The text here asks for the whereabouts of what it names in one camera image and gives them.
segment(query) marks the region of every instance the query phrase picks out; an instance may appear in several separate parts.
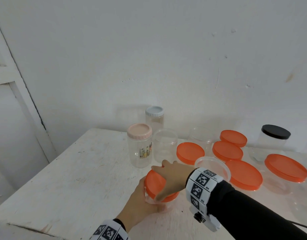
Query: cable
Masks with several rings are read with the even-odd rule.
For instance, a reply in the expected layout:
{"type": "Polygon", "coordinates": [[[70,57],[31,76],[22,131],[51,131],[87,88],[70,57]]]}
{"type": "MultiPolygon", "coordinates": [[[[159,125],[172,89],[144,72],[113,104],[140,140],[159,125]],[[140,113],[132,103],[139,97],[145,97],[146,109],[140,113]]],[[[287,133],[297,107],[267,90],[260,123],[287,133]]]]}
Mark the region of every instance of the cable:
{"type": "Polygon", "coordinates": [[[298,226],[307,228],[307,226],[305,226],[305,225],[303,225],[303,224],[300,224],[300,223],[297,223],[297,222],[294,222],[294,221],[290,221],[290,220],[288,220],[288,221],[291,222],[292,224],[295,224],[295,225],[298,225],[298,226]]]}

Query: orange lid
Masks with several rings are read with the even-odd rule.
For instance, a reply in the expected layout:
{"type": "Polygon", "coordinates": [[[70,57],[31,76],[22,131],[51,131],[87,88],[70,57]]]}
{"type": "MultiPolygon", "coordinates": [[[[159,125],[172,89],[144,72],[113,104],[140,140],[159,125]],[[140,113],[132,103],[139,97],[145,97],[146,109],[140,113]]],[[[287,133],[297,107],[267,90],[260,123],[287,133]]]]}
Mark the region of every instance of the orange lid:
{"type": "Polygon", "coordinates": [[[205,156],[204,149],[192,142],[183,142],[177,146],[177,157],[188,165],[194,165],[199,157],[205,156]]]}
{"type": "MultiPolygon", "coordinates": [[[[146,192],[152,199],[155,199],[156,195],[163,190],[165,184],[166,180],[160,174],[156,173],[154,170],[150,170],[149,173],[147,173],[147,176],[144,180],[146,192]]],[[[174,200],[178,195],[179,192],[173,193],[167,196],[162,202],[163,203],[170,202],[174,200]]]]}
{"type": "Polygon", "coordinates": [[[287,156],[269,154],[264,164],[272,173],[288,181],[302,183],[307,178],[307,169],[287,156]]]}
{"type": "Polygon", "coordinates": [[[257,190],[260,188],[263,178],[261,173],[245,161],[231,160],[225,163],[231,172],[233,185],[243,190],[257,190]]]}
{"type": "Polygon", "coordinates": [[[244,155],[242,149],[225,141],[216,141],[212,147],[212,152],[217,158],[223,161],[241,160],[244,155]]]}
{"type": "Polygon", "coordinates": [[[242,133],[226,129],[220,133],[220,140],[235,144],[237,147],[244,147],[247,144],[247,137],[242,133]]]}

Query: wrist strap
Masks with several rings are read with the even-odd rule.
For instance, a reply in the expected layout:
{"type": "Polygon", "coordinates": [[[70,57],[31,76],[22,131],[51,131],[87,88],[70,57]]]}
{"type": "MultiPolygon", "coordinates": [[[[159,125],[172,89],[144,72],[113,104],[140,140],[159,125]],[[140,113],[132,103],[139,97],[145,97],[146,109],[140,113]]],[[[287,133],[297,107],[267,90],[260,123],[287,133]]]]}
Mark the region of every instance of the wrist strap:
{"type": "Polygon", "coordinates": [[[207,211],[207,203],[211,192],[217,183],[223,181],[223,177],[205,169],[198,168],[191,173],[186,184],[186,197],[192,204],[191,213],[198,222],[202,222],[212,231],[217,231],[221,224],[213,215],[207,211]]]}
{"type": "Polygon", "coordinates": [[[130,240],[130,238],[119,223],[105,220],[89,240],[130,240]]]}

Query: black lid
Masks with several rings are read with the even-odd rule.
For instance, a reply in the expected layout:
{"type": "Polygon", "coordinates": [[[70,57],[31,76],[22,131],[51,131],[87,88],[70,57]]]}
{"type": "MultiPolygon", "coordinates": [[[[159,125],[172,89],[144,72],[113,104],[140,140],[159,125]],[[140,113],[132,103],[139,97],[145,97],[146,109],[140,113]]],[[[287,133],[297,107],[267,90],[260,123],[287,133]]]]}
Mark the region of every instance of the black lid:
{"type": "Polygon", "coordinates": [[[265,133],[267,136],[280,140],[287,140],[291,135],[291,133],[288,130],[271,124],[263,125],[261,131],[265,133]]]}

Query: black sleeve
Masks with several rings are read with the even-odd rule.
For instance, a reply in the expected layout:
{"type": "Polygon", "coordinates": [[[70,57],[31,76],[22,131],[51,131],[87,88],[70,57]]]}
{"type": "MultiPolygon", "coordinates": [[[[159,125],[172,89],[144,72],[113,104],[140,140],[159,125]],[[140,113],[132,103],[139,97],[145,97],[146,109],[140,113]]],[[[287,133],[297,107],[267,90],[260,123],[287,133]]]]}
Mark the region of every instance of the black sleeve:
{"type": "Polygon", "coordinates": [[[211,192],[208,214],[236,239],[307,240],[307,234],[249,196],[222,181],[211,192]]]}

